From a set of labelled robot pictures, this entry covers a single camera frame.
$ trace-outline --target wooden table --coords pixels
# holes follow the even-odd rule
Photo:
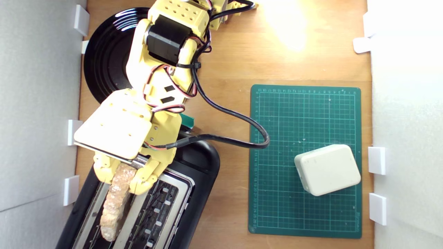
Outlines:
[[[88,0],[89,35],[114,13],[150,7],[153,0]],[[371,71],[369,54],[357,55],[352,39],[363,35],[365,1],[266,0],[257,10],[233,17],[212,32],[213,52],[201,57],[199,78],[215,102],[249,113],[253,84],[327,85],[360,87],[363,133],[363,237],[326,239],[250,234],[247,230],[248,150],[214,143],[221,168],[200,219],[192,249],[215,248],[340,248],[372,249],[373,223],[368,193],[373,179],[367,170],[366,147],[372,143]],[[98,107],[82,78],[80,119]],[[187,102],[186,114],[205,133],[248,140],[249,126],[209,107],[200,97]],[[76,173],[81,184],[93,154],[78,149]]]

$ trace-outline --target robotic arm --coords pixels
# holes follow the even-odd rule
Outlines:
[[[132,88],[110,94],[74,135],[77,145],[95,151],[97,178],[111,184],[101,217],[105,239],[118,235],[129,193],[148,191],[177,147],[192,142],[177,141],[179,113],[199,88],[197,58],[210,48],[209,29],[255,7],[245,0],[157,0],[138,23],[126,66]]]

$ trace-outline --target white clip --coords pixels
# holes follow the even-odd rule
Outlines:
[[[366,12],[363,15],[363,31],[365,36],[357,37],[353,40],[354,51],[357,54],[371,51],[370,37],[377,33],[378,27],[377,17],[372,12]]]
[[[369,193],[369,218],[378,224],[386,225],[386,197]]]
[[[368,147],[369,172],[386,175],[386,159],[384,147]]]
[[[367,37],[357,37],[353,40],[354,51],[357,54],[371,51],[371,39]]]
[[[75,8],[74,28],[80,32],[82,36],[88,35],[89,13],[79,4],[77,4]]]
[[[89,40],[82,41],[82,54],[86,53],[86,48],[88,47],[88,44],[89,44]]]

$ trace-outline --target cutting mat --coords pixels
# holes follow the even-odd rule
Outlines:
[[[303,189],[294,165],[297,154],[347,144],[361,173],[360,95],[358,88],[252,87],[251,117],[271,143],[250,151],[251,233],[361,238],[361,183],[315,197]],[[250,139],[262,141],[255,129]]]

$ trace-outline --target grid lines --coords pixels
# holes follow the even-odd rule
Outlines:
[[[294,165],[297,154],[347,144],[361,171],[360,101],[356,88],[253,86],[251,116],[271,143],[250,154],[251,232],[361,236],[361,183],[316,197],[303,189]],[[261,141],[257,131],[251,141]]]

